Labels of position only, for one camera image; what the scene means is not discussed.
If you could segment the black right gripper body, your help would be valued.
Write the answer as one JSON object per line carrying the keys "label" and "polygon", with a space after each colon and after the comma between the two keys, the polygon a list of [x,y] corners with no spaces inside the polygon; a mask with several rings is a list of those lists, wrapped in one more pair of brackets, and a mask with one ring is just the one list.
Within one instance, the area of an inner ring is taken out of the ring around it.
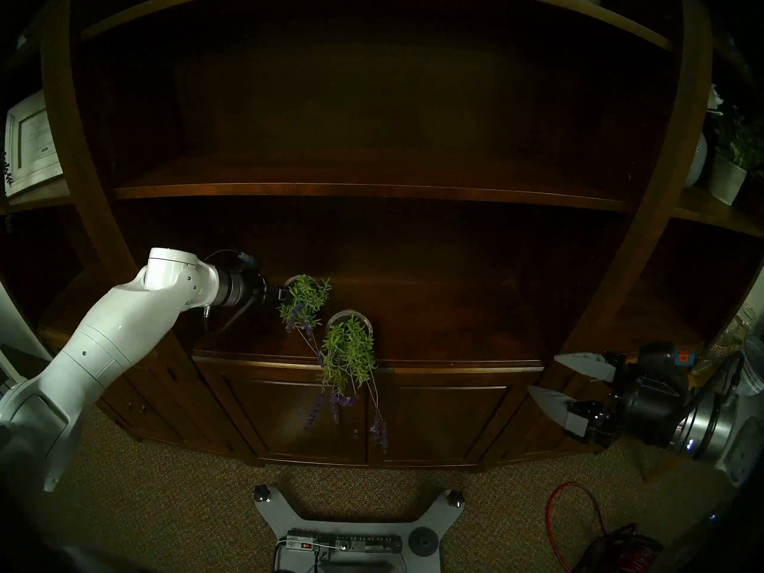
{"label": "black right gripper body", "polygon": [[688,370],[694,365],[694,351],[660,341],[641,347],[635,362],[616,352],[604,352],[603,359],[615,370],[607,384],[611,392],[607,401],[582,402],[588,417],[582,442],[607,449],[628,436],[667,449],[677,427],[671,416],[690,397]]}

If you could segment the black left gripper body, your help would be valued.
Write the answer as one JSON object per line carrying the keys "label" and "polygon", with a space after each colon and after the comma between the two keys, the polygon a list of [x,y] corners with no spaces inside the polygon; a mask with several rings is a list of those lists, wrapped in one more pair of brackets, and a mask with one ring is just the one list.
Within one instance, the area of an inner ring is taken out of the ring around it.
{"label": "black left gripper body", "polygon": [[238,254],[238,260],[238,273],[241,280],[240,301],[244,303],[242,308],[259,307],[265,303],[279,301],[279,287],[276,287],[274,293],[273,287],[262,273],[262,260],[245,252]]}

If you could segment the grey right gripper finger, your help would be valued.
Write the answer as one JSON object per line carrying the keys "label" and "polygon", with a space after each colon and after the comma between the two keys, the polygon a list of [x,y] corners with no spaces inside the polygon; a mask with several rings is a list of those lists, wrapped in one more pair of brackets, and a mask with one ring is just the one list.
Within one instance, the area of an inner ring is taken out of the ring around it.
{"label": "grey right gripper finger", "polygon": [[602,355],[572,353],[555,355],[554,361],[588,378],[612,383],[617,367]]}
{"label": "grey right gripper finger", "polygon": [[588,440],[597,420],[597,402],[577,401],[564,393],[540,386],[528,386],[530,397],[551,421],[561,426],[565,435]]}

